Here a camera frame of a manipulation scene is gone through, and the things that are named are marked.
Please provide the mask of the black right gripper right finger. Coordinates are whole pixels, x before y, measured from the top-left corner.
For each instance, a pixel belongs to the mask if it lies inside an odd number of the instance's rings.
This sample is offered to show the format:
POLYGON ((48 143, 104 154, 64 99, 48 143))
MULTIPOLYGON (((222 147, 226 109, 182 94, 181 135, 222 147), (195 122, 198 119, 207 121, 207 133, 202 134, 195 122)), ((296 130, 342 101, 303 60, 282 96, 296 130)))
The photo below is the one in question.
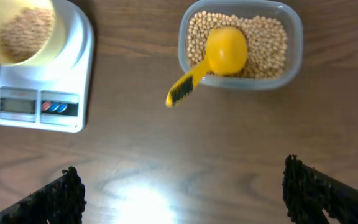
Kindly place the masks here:
POLYGON ((358 190, 305 165, 296 155, 285 159, 283 201, 296 224, 358 223, 358 190))

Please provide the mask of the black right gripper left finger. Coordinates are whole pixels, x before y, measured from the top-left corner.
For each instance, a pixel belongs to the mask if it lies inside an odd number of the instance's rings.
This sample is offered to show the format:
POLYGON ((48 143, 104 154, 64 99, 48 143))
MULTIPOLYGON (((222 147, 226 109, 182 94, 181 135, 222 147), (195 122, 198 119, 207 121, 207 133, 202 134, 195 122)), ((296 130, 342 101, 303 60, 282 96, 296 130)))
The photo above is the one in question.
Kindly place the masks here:
POLYGON ((0 224, 82 224, 85 185, 70 166, 62 176, 0 211, 0 224))

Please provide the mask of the yellow plastic scoop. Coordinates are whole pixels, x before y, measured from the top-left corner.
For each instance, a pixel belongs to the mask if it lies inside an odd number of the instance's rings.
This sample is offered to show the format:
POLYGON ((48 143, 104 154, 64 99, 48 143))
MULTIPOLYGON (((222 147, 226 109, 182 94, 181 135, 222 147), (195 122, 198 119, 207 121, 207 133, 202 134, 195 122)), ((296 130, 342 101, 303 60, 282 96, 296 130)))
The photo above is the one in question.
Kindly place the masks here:
POLYGON ((175 82, 167 94, 165 105, 170 108, 182 102, 208 72, 231 75, 241 71, 247 55, 246 38, 239 29, 213 29, 206 41, 204 59, 175 82))

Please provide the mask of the yellow plastic bowl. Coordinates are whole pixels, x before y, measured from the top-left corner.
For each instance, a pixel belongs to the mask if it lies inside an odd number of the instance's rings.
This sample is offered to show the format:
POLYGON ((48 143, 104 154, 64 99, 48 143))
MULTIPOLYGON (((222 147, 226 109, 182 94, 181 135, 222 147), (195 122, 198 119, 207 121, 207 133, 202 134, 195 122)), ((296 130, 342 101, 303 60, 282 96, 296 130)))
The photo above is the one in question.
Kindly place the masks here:
POLYGON ((65 21, 53 1, 0 0, 0 65, 45 65, 66 39, 65 21))

